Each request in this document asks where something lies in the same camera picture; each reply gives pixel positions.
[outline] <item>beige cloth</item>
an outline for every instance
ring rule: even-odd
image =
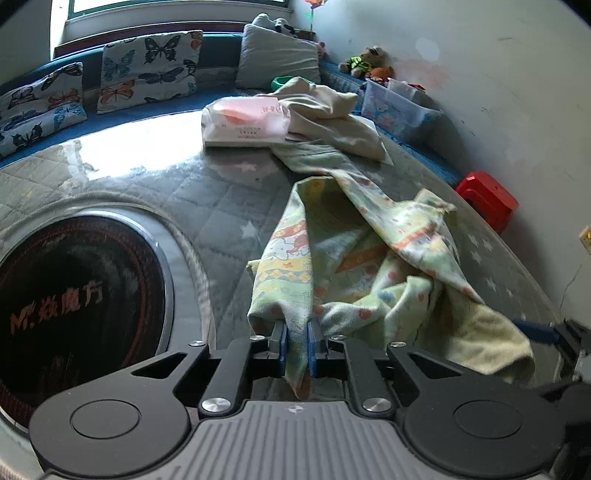
[[[357,94],[341,93],[326,85],[311,85],[292,78],[274,93],[291,114],[289,131],[322,140],[342,152],[391,164],[373,123],[351,115]]]

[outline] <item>butterfly print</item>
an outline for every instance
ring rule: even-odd
[[[6,132],[7,130],[12,130],[19,123],[24,122],[25,120],[29,120],[30,118],[33,118],[36,115],[37,112],[35,110],[29,110],[28,112],[15,115],[10,118],[10,121],[6,125],[4,125],[4,131]]]
[[[53,117],[53,127],[55,131],[59,130],[60,125],[64,122],[68,113],[86,116],[86,112],[79,103],[71,103],[69,105],[59,106],[56,108],[56,112]]]
[[[132,43],[137,37],[134,38],[126,38],[123,43]],[[116,43],[107,43],[107,45],[105,45],[105,48],[111,48],[114,47],[115,45],[117,45]]]
[[[182,96],[183,96],[182,93],[176,93],[168,100],[173,100],[175,98],[181,98]],[[154,102],[162,102],[163,101],[163,100],[158,100],[157,98],[152,98],[152,97],[144,97],[144,100],[146,101],[146,103],[154,103]]]
[[[141,73],[138,78],[145,80],[146,83],[152,85],[154,83],[171,83],[177,79],[177,75],[184,70],[182,67],[176,67],[166,73]]]
[[[55,95],[51,95],[48,99],[49,110],[54,109],[57,106],[64,105],[65,103],[80,102],[80,96],[78,90],[71,88],[68,92],[60,92]]]
[[[120,61],[117,62],[109,57],[105,58],[103,60],[103,78],[107,82],[111,82],[115,73],[118,74],[119,78],[129,75],[129,65],[134,59],[134,53],[135,50],[129,50],[129,52],[123,55]]]
[[[203,42],[203,32],[191,32],[191,48],[193,50],[199,50],[201,48],[201,43]]]
[[[30,102],[31,100],[35,100],[35,95],[33,95],[33,87],[29,85],[28,87],[21,88],[12,94],[8,109],[10,110],[12,107],[20,105],[21,103]]]
[[[183,60],[183,65],[187,67],[189,75],[195,75],[195,70],[197,70],[197,64],[193,60]]]
[[[24,137],[21,134],[13,135],[12,136],[12,143],[17,146],[17,150],[19,148],[29,147],[41,138],[42,133],[43,133],[43,129],[41,128],[41,124],[37,124],[31,130],[30,135],[25,134]]]
[[[82,64],[80,62],[70,63],[69,65],[65,65],[62,68],[57,69],[55,72],[51,72],[45,79],[45,82],[43,82],[41,85],[41,90],[47,90],[62,73],[70,75],[71,77],[79,77],[82,75]]]
[[[144,40],[146,45],[146,61],[144,63],[152,63],[156,57],[162,58],[163,54],[168,61],[173,61],[177,56],[177,51],[175,48],[177,47],[180,39],[180,35],[175,35],[163,46],[160,46],[153,38],[146,38]]]
[[[119,85],[119,88],[104,88],[100,91],[100,102],[104,105],[106,103],[109,103],[112,99],[117,101],[117,95],[123,96],[128,99],[132,98],[134,95],[132,87],[134,85],[135,80],[130,80]]]

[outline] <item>stuffed animal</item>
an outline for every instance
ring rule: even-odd
[[[252,21],[252,24],[256,25],[257,27],[266,28],[267,30],[274,30],[277,33],[283,33],[289,37],[297,37],[297,30],[288,25],[285,18],[271,20],[267,14],[258,14]]]
[[[350,73],[352,77],[362,78],[374,67],[379,67],[386,52],[379,47],[365,48],[357,57],[351,57],[346,62],[339,63],[339,70],[343,73]]]
[[[314,42],[314,44],[318,49],[318,60],[322,60],[322,58],[324,58],[324,56],[326,55],[326,50],[324,49],[326,44],[323,41]]]
[[[388,78],[392,77],[394,77],[394,69],[392,67],[376,67],[365,74],[365,78],[383,86],[388,83]]]
[[[277,33],[283,33],[289,37],[297,38],[297,30],[291,25],[288,25],[285,18],[278,18],[275,20],[275,31]]]

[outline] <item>cartoon print towel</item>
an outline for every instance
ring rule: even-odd
[[[444,219],[454,206],[428,190],[394,202],[328,145],[272,148],[296,183],[255,274],[248,319],[257,332],[285,319],[285,376],[308,394],[306,324],[371,348],[417,344],[484,374],[512,381],[533,372],[529,340],[486,307],[464,278]]]

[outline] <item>electrical outlet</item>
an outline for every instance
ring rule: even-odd
[[[583,246],[587,249],[587,252],[591,254],[591,227],[589,225],[579,233],[579,238]]]

